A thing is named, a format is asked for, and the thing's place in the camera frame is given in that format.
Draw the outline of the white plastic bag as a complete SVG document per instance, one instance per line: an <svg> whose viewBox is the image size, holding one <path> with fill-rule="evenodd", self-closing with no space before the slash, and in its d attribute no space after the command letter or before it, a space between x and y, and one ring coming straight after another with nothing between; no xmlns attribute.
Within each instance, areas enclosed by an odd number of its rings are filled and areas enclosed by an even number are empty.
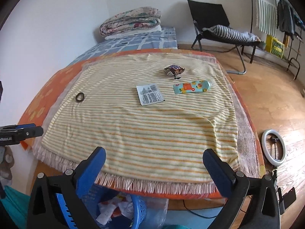
<svg viewBox="0 0 305 229"><path fill-rule="evenodd" d="M112 213L116 207L121 210L122 216L132 220L134 217L133 203L130 195L119 194L111 200L101 202L98 204L99 215L96 221L101 225L106 225L112 221Z"/></svg>

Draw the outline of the brown snickers wrapper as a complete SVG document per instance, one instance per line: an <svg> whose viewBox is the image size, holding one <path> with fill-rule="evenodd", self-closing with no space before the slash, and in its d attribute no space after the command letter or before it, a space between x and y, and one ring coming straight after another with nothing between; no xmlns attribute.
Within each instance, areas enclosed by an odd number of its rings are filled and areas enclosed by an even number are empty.
<svg viewBox="0 0 305 229"><path fill-rule="evenodd" d="M164 68L164 73L167 76L173 76L175 80L181 78L181 74L184 73L185 68L182 68L178 65L170 65L169 67Z"/></svg>

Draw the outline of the red medicine box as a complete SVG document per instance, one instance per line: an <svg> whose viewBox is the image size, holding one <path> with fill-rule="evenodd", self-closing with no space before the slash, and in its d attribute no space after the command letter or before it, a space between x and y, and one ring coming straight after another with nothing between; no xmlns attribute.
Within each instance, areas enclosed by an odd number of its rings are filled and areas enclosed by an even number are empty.
<svg viewBox="0 0 305 229"><path fill-rule="evenodd" d="M120 216L122 216L121 210L119 209L119 207L116 207L112 213L111 218L120 217Z"/></svg>

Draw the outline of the blue plastic basket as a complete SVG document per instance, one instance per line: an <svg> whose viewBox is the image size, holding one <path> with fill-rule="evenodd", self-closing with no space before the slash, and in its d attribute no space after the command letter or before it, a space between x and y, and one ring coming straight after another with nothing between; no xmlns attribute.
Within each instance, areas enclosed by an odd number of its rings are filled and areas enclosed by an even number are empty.
<svg viewBox="0 0 305 229"><path fill-rule="evenodd" d="M99 228L138 228L147 214L146 203L140 196L97 184L81 200Z"/></svg>

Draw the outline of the striped yellow towel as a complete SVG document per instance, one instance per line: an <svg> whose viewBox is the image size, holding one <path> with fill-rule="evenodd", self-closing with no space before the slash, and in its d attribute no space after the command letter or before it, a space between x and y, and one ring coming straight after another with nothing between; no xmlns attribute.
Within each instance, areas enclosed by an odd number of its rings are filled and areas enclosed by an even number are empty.
<svg viewBox="0 0 305 229"><path fill-rule="evenodd" d="M164 68L185 68L180 79ZM210 90L175 94L173 85L206 80ZM157 84L165 101L142 106L136 86ZM209 182L203 152L213 149L240 167L238 126L231 93L218 64L180 54L112 57L84 70L61 102L41 145L73 162L98 146L103 172L164 182Z"/></svg>

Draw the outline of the light blue snack wrapper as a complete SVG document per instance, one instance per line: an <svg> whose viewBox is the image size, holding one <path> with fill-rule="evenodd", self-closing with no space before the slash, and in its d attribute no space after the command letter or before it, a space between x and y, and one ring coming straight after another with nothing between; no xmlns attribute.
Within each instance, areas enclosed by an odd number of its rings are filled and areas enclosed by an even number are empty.
<svg viewBox="0 0 305 229"><path fill-rule="evenodd" d="M189 83L181 83L173 85L175 94L186 94L186 93L202 93L210 90L211 84L206 80L198 80Z"/></svg>

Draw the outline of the white printed label sachet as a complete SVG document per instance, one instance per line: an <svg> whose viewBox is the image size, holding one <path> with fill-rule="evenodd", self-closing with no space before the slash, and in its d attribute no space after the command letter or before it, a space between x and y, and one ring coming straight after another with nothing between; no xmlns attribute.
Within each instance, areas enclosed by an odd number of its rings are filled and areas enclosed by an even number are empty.
<svg viewBox="0 0 305 229"><path fill-rule="evenodd" d="M147 106L165 101L157 84L146 84L136 86L140 104Z"/></svg>

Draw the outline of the black clothes rack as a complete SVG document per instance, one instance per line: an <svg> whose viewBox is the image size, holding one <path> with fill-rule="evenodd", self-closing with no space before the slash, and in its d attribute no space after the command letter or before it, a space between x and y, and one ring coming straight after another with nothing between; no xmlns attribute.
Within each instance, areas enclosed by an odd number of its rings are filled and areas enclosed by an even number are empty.
<svg viewBox="0 0 305 229"><path fill-rule="evenodd" d="M284 44L284 54L283 54L282 58L279 58L273 54L272 55L286 63L286 65L287 65L286 70L291 72L294 75L293 80L296 80L297 77L299 76L299 73L301 70L301 47L304 46L304 22L302 21L300 16L297 14L297 11L293 8L292 4L288 0L286 0L286 1L289 3L290 7L293 9L294 21L295 21L294 39L292 39L290 36L286 35L286 33L281 32L277 28L275 38ZM251 0L250 30L252 31L253 28L256 28L259 31L259 29L256 27L256 0ZM250 56L250 61L253 61L254 54L257 49L260 49L263 52L268 53L265 51L266 37L265 37L265 40L263 41L264 45L262 47L253 48L252 55Z"/></svg>

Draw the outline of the yellow crate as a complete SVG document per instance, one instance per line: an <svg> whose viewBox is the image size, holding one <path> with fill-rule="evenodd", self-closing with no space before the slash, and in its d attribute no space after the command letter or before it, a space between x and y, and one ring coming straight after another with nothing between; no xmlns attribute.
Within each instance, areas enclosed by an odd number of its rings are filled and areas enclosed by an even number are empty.
<svg viewBox="0 0 305 229"><path fill-rule="evenodd" d="M265 51L271 53L279 58L283 57L284 54L284 44L277 40L275 37L271 35L267 35L266 37L266 46Z"/></svg>

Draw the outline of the folded floral quilt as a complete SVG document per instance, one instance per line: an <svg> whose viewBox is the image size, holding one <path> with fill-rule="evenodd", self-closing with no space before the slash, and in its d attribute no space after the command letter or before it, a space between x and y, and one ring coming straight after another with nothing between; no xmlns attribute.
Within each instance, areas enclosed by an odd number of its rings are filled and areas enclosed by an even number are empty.
<svg viewBox="0 0 305 229"><path fill-rule="evenodd" d="M105 20L99 28L103 37L133 30L152 29L161 23L161 11L154 7L139 7Z"/></svg>

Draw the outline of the striped cushion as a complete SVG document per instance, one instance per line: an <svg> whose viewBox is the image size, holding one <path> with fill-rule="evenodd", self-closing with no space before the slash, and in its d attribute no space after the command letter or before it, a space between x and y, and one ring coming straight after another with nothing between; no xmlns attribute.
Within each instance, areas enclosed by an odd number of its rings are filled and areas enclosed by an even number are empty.
<svg viewBox="0 0 305 229"><path fill-rule="evenodd" d="M252 33L249 33L247 31L240 32L237 30L234 30L230 27L224 26L224 25L215 25L210 28L204 27L202 29L203 32L209 32L213 36L216 36L217 38L224 39L224 40L231 40L236 41L240 43L253 43L253 42L260 42L261 39Z"/></svg>

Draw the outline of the blue checked bedsheet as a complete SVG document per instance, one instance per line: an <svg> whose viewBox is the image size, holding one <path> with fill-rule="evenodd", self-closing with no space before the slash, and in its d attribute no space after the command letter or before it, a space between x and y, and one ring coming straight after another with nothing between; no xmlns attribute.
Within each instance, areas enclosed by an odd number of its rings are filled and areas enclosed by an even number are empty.
<svg viewBox="0 0 305 229"><path fill-rule="evenodd" d="M162 27L161 31L125 36L119 39L104 40L78 56L70 65L89 58L122 51L143 49L177 49L174 27Z"/></svg>

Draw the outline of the dark hanging jacket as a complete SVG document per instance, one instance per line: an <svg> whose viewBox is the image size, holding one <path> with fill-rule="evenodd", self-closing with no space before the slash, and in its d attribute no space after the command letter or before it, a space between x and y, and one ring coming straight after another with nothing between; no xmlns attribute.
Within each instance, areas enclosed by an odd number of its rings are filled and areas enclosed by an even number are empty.
<svg viewBox="0 0 305 229"><path fill-rule="evenodd" d="M286 0L279 0L277 4L278 22L277 28L294 39L295 21L293 9Z"/></svg>

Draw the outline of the striped hanging towel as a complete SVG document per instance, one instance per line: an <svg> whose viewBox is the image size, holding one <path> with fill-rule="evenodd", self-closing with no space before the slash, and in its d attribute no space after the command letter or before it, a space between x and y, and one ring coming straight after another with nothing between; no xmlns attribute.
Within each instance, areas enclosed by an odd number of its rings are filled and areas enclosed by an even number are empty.
<svg viewBox="0 0 305 229"><path fill-rule="evenodd" d="M256 0L256 27L262 33L276 36L277 3L276 0Z"/></svg>

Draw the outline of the black folding chair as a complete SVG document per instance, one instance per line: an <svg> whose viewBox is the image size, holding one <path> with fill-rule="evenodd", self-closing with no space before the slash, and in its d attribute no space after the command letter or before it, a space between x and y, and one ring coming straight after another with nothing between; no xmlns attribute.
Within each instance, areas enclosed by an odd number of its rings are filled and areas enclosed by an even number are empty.
<svg viewBox="0 0 305 229"><path fill-rule="evenodd" d="M241 32L231 28L229 19L221 4L204 3L193 0L187 0L187 2L196 33L196 38L191 45L191 48L193 49L194 46L198 44L199 50L202 52L202 40L231 44L234 47L226 50L226 52L230 52L234 49L237 50L243 66L243 71L228 70L227 73L238 75L246 74L247 69L238 47L258 47L261 42L260 38L247 31Z"/></svg>

